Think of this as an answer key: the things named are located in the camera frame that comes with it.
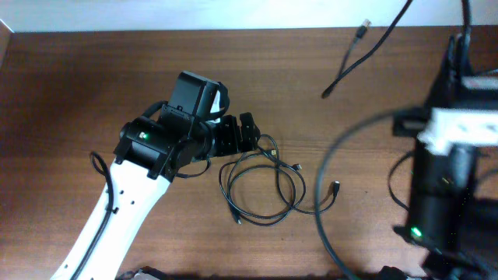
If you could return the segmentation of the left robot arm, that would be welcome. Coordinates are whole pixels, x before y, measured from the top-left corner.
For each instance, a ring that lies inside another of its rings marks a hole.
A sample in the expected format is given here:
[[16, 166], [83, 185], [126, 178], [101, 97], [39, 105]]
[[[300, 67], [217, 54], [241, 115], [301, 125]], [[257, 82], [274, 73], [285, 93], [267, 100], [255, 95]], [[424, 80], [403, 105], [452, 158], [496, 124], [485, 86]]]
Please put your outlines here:
[[192, 72], [177, 77], [168, 101], [159, 101], [124, 125], [107, 165], [103, 191], [54, 279], [113, 279], [141, 225], [181, 168], [213, 157], [254, 151], [261, 137], [249, 113], [227, 114], [228, 89]]

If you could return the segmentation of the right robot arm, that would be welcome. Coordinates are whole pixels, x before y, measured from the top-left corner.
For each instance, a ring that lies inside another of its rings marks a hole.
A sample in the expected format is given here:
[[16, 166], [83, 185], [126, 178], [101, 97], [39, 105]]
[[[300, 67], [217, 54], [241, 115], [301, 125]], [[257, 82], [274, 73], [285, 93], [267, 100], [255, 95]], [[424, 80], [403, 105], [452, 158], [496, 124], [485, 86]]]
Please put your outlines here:
[[450, 38], [423, 105], [393, 121], [393, 135], [415, 141], [408, 214], [394, 231], [428, 250], [435, 279], [497, 277], [497, 200], [475, 196], [479, 150], [497, 146], [497, 79], [472, 71], [469, 43]]

